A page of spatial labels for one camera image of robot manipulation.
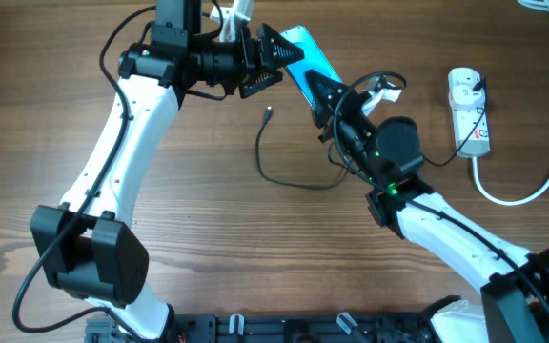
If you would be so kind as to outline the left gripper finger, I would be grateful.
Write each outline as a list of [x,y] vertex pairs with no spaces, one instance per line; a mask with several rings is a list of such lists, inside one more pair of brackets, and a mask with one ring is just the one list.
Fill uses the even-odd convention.
[[282,79],[283,73],[281,71],[262,71],[250,75],[246,81],[239,84],[240,98],[245,99],[260,91],[264,91]]
[[274,71],[304,58],[304,51],[267,24],[257,30],[261,67]]

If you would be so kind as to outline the Galaxy smartphone with blue screen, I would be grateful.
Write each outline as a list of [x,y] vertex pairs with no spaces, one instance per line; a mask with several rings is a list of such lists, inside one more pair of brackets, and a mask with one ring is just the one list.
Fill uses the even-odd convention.
[[295,81],[302,95],[309,105],[314,108],[315,101],[307,83],[305,72],[315,70],[319,73],[341,83],[342,79],[330,64],[317,42],[304,26],[295,26],[280,33],[289,42],[301,48],[304,58],[298,62],[285,67],[287,73]]

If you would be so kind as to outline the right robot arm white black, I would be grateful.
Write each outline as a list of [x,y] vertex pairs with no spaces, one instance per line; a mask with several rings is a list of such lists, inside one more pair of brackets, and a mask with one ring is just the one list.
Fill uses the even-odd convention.
[[318,71],[305,77],[323,138],[373,188],[366,198],[377,224],[433,253],[479,293],[479,305],[452,298],[429,315],[436,339],[549,342],[549,249],[534,253],[502,240],[435,192],[419,175],[424,159],[412,119],[374,125],[361,109],[365,93]]

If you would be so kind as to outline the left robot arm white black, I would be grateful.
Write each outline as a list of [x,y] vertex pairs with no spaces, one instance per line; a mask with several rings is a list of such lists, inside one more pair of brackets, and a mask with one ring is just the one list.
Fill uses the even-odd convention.
[[132,233],[139,188],[166,129],[197,82],[249,97],[282,79],[303,50],[268,25],[219,11],[201,29],[198,1],[159,1],[140,40],[124,51],[112,111],[85,168],[55,207],[38,207],[34,265],[48,283],[107,314],[128,341],[177,342],[173,307],[147,284],[149,255]]

